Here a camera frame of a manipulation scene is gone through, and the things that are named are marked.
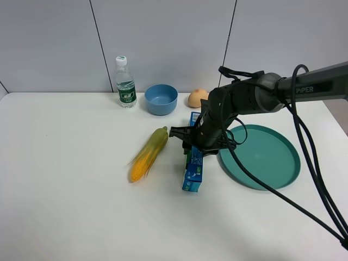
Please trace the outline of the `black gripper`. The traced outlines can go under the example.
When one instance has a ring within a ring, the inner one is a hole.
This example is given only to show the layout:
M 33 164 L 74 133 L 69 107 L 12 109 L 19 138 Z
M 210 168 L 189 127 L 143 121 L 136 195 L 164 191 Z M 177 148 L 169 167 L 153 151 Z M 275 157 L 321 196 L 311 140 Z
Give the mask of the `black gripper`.
M 171 127 L 169 137 L 176 137 L 186 145 L 192 141 L 202 153 L 202 157 L 217 155 L 219 150 L 228 148 L 223 137 L 221 126 L 226 129 L 234 121 L 233 106 L 229 98 L 222 107 L 222 123 L 220 101 L 213 103 L 211 108 L 208 100 L 201 99 L 201 114 L 193 126 Z

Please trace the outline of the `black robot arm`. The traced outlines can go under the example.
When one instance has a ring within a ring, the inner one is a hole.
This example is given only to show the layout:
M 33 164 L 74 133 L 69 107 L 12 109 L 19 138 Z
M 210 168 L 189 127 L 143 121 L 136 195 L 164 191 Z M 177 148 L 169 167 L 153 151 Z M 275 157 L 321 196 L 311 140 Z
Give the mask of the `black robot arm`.
M 209 93 L 193 126 L 171 127 L 169 131 L 170 137 L 182 140 L 185 154 L 193 147 L 203 154 L 235 149 L 237 142 L 225 139 L 224 130 L 238 115 L 275 113 L 292 97 L 298 102 L 347 99 L 347 63 L 305 72 L 295 78 L 264 71 L 233 71 L 223 66 L 219 71 L 232 78 L 232 82 Z

